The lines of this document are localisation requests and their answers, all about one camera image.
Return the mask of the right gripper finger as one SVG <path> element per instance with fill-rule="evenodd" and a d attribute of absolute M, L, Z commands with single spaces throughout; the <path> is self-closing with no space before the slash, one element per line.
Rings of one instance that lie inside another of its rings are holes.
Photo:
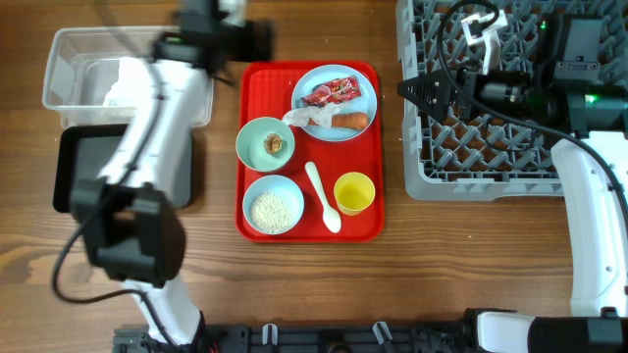
<path fill-rule="evenodd" d="M 448 95 L 420 97 L 406 94 L 404 98 L 437 122 L 442 122 L 446 119 L 451 104 L 451 99 Z"/>
<path fill-rule="evenodd" d="M 397 93 L 400 96 L 420 96 L 424 92 L 444 93 L 451 90 L 450 80 L 445 70 L 437 70 L 428 74 L 420 74 L 408 78 L 397 85 Z"/>

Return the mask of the red snack wrapper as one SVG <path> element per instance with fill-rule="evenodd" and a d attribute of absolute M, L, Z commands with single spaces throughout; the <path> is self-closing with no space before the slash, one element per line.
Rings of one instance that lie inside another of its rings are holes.
<path fill-rule="evenodd" d="M 300 101 L 305 106 L 324 107 L 330 103 L 340 104 L 360 96 L 361 90 L 357 77 L 348 76 L 321 83 Z"/>

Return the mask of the orange carrot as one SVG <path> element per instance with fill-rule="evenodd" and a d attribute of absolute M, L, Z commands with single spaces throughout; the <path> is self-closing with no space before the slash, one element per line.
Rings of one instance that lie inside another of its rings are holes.
<path fill-rule="evenodd" d="M 366 113 L 348 113 L 324 116 L 323 118 L 310 117 L 310 126 L 322 126 L 324 128 L 347 128 L 362 131 L 368 127 L 370 119 Z"/>

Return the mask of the white napkin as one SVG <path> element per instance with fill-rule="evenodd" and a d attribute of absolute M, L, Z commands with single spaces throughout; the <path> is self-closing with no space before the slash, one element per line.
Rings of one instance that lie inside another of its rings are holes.
<path fill-rule="evenodd" d="M 324 107 L 307 106 L 288 111 L 284 114 L 282 121 L 288 126 L 305 127 L 313 121 L 316 125 L 331 128 L 333 116 L 339 114 L 346 103 L 329 103 Z"/>

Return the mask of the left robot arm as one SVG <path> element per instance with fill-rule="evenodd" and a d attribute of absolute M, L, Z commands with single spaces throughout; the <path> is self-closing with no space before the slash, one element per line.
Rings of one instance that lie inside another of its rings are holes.
<path fill-rule="evenodd" d="M 71 211 L 87 260 L 121 284 L 147 323 L 136 342 L 152 352 L 209 352 L 202 312 L 180 270 L 186 237 L 171 202 L 190 142 L 192 106 L 228 62 L 268 62 L 274 29 L 245 15 L 242 1 L 185 1 L 178 27 L 141 56 L 149 79 L 109 162 L 77 182 Z"/>

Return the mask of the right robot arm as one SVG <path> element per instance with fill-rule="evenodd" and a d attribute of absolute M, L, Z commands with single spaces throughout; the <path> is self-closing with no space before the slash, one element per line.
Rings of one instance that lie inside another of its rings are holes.
<path fill-rule="evenodd" d="M 562 196 L 571 314 L 469 309 L 420 324 L 418 349 L 623 352 L 627 348 L 627 88 L 610 83 L 601 16 L 547 4 L 449 12 L 401 6 L 407 193 L 423 201 Z"/>

